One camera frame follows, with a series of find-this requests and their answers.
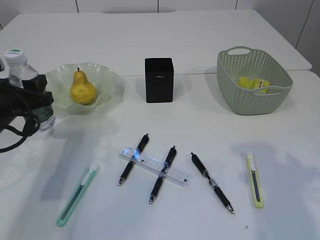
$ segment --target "yellow utility knife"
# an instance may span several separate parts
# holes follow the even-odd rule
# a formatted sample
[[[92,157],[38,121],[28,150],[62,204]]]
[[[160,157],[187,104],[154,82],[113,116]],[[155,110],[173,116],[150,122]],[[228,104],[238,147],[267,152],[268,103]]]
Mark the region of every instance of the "yellow utility knife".
[[[256,167],[256,159],[253,153],[247,153],[248,160],[248,170],[250,176],[250,182],[253,193],[253,201],[257,208],[261,209],[264,207],[264,199],[262,197],[262,191],[260,187],[260,179],[258,175],[258,170]]]

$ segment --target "pear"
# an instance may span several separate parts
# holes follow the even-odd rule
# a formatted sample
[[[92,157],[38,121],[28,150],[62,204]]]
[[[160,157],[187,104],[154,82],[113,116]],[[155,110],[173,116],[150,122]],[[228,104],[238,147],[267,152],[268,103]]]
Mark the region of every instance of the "pear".
[[[88,81],[86,74],[77,68],[70,88],[70,97],[78,104],[87,105],[96,99],[96,88]]]

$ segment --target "ruler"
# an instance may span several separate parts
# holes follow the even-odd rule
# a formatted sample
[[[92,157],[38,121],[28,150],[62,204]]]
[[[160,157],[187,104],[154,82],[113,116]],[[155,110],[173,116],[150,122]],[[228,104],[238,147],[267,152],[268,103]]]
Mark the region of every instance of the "ruler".
[[[164,168],[164,162],[158,161],[153,157],[139,153],[137,150],[132,149],[130,147],[123,149],[120,153],[120,157],[124,158],[127,161],[134,161],[135,163],[137,163],[137,165],[155,174],[162,174],[163,176],[165,176],[165,178],[171,180],[176,184],[182,186],[190,184],[190,173],[187,173],[175,167],[170,167],[167,173],[164,174],[163,172],[161,172],[161,170]]]

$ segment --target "pen tip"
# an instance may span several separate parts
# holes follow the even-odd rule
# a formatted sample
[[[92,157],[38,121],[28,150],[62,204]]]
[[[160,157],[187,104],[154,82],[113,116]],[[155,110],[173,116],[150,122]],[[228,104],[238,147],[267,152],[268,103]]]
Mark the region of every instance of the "pen tip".
[[[235,214],[234,208],[231,205],[228,205],[227,208],[232,214]]]
[[[155,198],[155,196],[154,196],[154,195],[151,195],[151,196],[150,196],[149,204],[152,204],[152,202],[153,202],[154,198]]]
[[[122,177],[120,177],[120,180],[119,180],[118,186],[120,186],[123,182],[124,182],[124,179],[123,179]]]

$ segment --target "black pen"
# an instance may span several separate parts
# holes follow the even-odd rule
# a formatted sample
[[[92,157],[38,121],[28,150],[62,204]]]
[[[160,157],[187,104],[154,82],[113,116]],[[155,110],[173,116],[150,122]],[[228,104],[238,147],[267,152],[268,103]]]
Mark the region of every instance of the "black pen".
[[[200,161],[200,159],[197,157],[197,155],[191,153],[192,155],[192,162],[194,163],[194,165],[196,166],[196,168],[200,171],[200,173],[209,181],[210,186],[212,187],[212,189],[214,190],[215,194],[219,197],[219,199],[221,200],[221,202],[223,203],[223,205],[233,214],[235,214],[235,211],[233,209],[233,207],[231,206],[231,203],[229,202],[229,200],[227,199],[227,197],[224,195],[224,193],[222,192],[222,190],[220,189],[220,187],[218,186],[218,184],[216,183],[216,181],[210,177],[207,169],[205,168],[205,166],[202,164],[202,162]]]
[[[149,142],[149,137],[148,137],[148,133],[146,135],[144,135],[139,143],[139,145],[137,146],[136,150],[139,152],[139,154],[144,150],[145,146],[147,145],[147,143]],[[133,168],[135,162],[130,160],[128,162],[128,164],[126,165],[123,173],[121,174],[121,177],[119,179],[119,183],[118,186],[120,186],[128,177],[131,169]]]
[[[171,166],[176,154],[177,154],[177,151],[175,149],[175,146],[173,146],[170,149],[170,151],[168,153],[168,156],[165,159],[163,169],[161,170],[161,173],[159,174],[159,177],[158,177],[158,179],[156,180],[156,182],[154,184],[154,187],[153,187],[152,192],[150,194],[149,204],[152,204],[153,200],[157,197],[158,192],[159,192],[159,190],[160,190],[160,188],[162,186],[162,182],[166,178],[167,170],[170,168],[170,166]]]

